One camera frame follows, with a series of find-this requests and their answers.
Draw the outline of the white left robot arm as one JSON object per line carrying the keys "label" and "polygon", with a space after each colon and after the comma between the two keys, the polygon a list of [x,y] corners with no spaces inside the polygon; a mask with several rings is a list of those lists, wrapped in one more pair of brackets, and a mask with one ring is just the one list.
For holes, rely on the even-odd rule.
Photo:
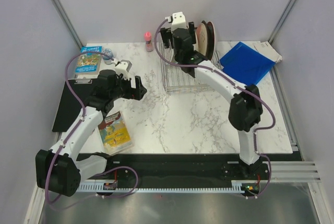
{"label": "white left robot arm", "polygon": [[71,197],[79,184],[95,175],[108,179],[114,174],[114,165],[107,161],[101,150],[85,160],[77,157],[94,130],[122,99],[141,100],[147,93],[140,76],[135,76],[135,86],[130,79],[114,70],[103,70],[95,79],[91,94],[84,101],[77,118],[65,136],[49,150],[39,150],[35,157],[37,186],[46,191]]}

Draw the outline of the metal wire dish rack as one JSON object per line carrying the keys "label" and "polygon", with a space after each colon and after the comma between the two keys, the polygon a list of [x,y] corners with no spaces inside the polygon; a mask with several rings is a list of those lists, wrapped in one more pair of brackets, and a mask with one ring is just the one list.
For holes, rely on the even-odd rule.
{"label": "metal wire dish rack", "polygon": [[[157,47],[162,56],[167,60],[173,57],[173,49],[171,47],[165,49],[160,36],[158,36],[157,40]],[[217,49],[218,43],[216,43],[216,49],[211,61],[217,68],[222,69],[222,66],[219,62],[220,52]],[[162,70],[162,82],[166,93],[172,94],[213,91],[209,85],[202,83],[200,80],[193,78],[189,74],[184,73],[179,67],[170,65],[164,60],[160,60],[160,62]]]}

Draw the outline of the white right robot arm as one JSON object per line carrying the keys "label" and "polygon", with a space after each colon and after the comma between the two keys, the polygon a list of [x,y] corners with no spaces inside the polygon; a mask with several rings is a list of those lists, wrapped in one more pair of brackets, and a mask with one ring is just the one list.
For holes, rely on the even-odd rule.
{"label": "white right robot arm", "polygon": [[[164,20],[157,28],[154,36],[154,47],[159,57],[166,63],[181,68],[190,76],[206,83],[230,104],[228,119],[230,124],[238,131],[240,143],[240,165],[239,173],[245,179],[251,179],[258,172],[260,166],[260,154],[257,152],[256,141],[252,137],[251,131],[260,122],[263,113],[261,98],[257,86],[242,85],[234,82],[225,75],[203,54],[194,50],[192,37],[187,29],[178,28],[173,33],[168,34],[167,28],[163,25]],[[157,37],[173,40],[174,53],[178,60],[173,63],[164,58],[157,49]]]}

